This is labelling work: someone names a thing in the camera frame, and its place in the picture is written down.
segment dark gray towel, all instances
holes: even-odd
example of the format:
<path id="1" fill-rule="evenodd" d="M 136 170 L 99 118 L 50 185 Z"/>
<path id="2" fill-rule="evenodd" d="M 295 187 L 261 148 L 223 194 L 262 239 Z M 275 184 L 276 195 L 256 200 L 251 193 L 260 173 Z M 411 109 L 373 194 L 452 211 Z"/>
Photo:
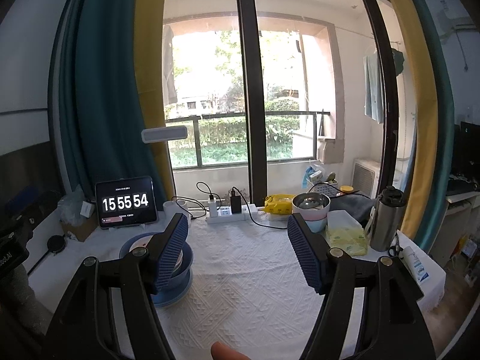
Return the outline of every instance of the dark gray towel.
<path id="1" fill-rule="evenodd" d="M 374 203 L 375 199 L 368 199 L 362 195 L 343 195 L 331 199 L 330 211 L 345 210 L 365 227 Z"/>

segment balcony railing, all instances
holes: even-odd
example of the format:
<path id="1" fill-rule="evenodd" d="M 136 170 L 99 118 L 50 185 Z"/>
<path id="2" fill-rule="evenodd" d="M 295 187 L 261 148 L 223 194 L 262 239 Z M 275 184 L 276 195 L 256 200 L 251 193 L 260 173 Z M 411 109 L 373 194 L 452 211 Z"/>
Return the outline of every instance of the balcony railing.
<path id="1" fill-rule="evenodd" d="M 317 152 L 317 136 L 323 135 L 323 116 L 330 115 L 328 111 L 266 111 L 265 116 L 312 116 L 313 117 L 313 156 Z M 229 162 L 229 163 L 215 163 L 215 164 L 203 164 L 202 159 L 202 145 L 200 141 L 200 120 L 208 119 L 222 119 L 226 117 L 245 117 L 244 112 L 230 112 L 226 114 L 204 114 L 204 115 L 191 115 L 186 117 L 177 117 L 175 119 L 168 119 L 165 122 L 169 123 L 181 123 L 181 122 L 193 122 L 193 137 L 195 142 L 195 153 L 196 153 L 196 166 L 183 166 L 176 167 L 175 169 L 199 169 L 199 168 L 212 168 L 212 167 L 229 167 L 233 164 L 245 164 L 246 162 Z M 313 159 L 314 157 L 294 157 L 288 159 L 279 159 L 279 160 L 268 160 L 268 162 L 288 162 L 292 160 L 305 160 Z"/>

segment plastic basket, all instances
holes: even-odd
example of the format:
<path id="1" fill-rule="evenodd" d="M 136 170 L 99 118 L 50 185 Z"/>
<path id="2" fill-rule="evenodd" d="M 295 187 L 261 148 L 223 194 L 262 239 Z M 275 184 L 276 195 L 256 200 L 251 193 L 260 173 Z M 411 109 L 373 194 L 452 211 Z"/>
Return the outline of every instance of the plastic basket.
<path id="1" fill-rule="evenodd" d="M 310 180 L 307 180 L 308 187 L 311 188 L 311 192 L 322 193 L 323 195 L 327 195 L 329 198 L 332 198 L 337 195 L 338 191 L 334 188 L 338 188 L 338 182 L 335 181 L 334 183 L 329 184 L 318 184 L 313 187 L 313 183 Z"/>

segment tablet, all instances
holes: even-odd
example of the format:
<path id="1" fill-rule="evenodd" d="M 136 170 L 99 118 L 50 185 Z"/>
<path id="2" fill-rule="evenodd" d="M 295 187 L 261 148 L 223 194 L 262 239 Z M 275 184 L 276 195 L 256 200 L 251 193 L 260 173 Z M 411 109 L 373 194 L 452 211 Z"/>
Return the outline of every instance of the tablet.
<path id="1" fill-rule="evenodd" d="M 97 183 L 95 195 L 101 228 L 140 225 L 157 220 L 150 176 Z"/>

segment desk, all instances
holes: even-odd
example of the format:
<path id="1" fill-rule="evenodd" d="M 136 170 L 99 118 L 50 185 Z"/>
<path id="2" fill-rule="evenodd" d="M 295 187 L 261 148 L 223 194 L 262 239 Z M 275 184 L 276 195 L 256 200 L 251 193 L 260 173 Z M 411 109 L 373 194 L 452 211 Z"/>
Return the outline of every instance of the desk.
<path id="1" fill-rule="evenodd" d="M 84 243 L 68 240 L 62 253 L 47 257 L 34 271 L 30 285 L 39 301 L 54 311 L 85 257 L 116 259 L 129 238 L 164 228 L 162 222 L 145 228 L 98 228 Z M 307 286 L 286 231 L 260 227 L 249 220 L 207 225 L 198 219 L 191 223 L 187 242 L 194 254 L 191 288 L 176 304 L 157 310 L 177 359 L 211 360 L 210 345 L 217 340 L 253 360 L 298 359 L 323 296 Z M 445 272 L 403 235 L 400 245 L 410 245 L 431 275 L 422 285 L 426 296 L 418 302 L 421 310 L 427 311 L 443 296 Z M 369 250 L 362 258 L 376 261 L 380 255 Z M 114 290 L 121 349 L 132 357 L 119 290 Z M 363 291 L 356 289 L 342 357 L 354 351 L 362 305 Z"/>
<path id="2" fill-rule="evenodd" d="M 480 193 L 478 191 L 445 198 L 442 223 L 428 251 L 441 267 L 446 265 L 458 241 L 464 235 L 475 234 L 479 224 L 479 214 Z"/>

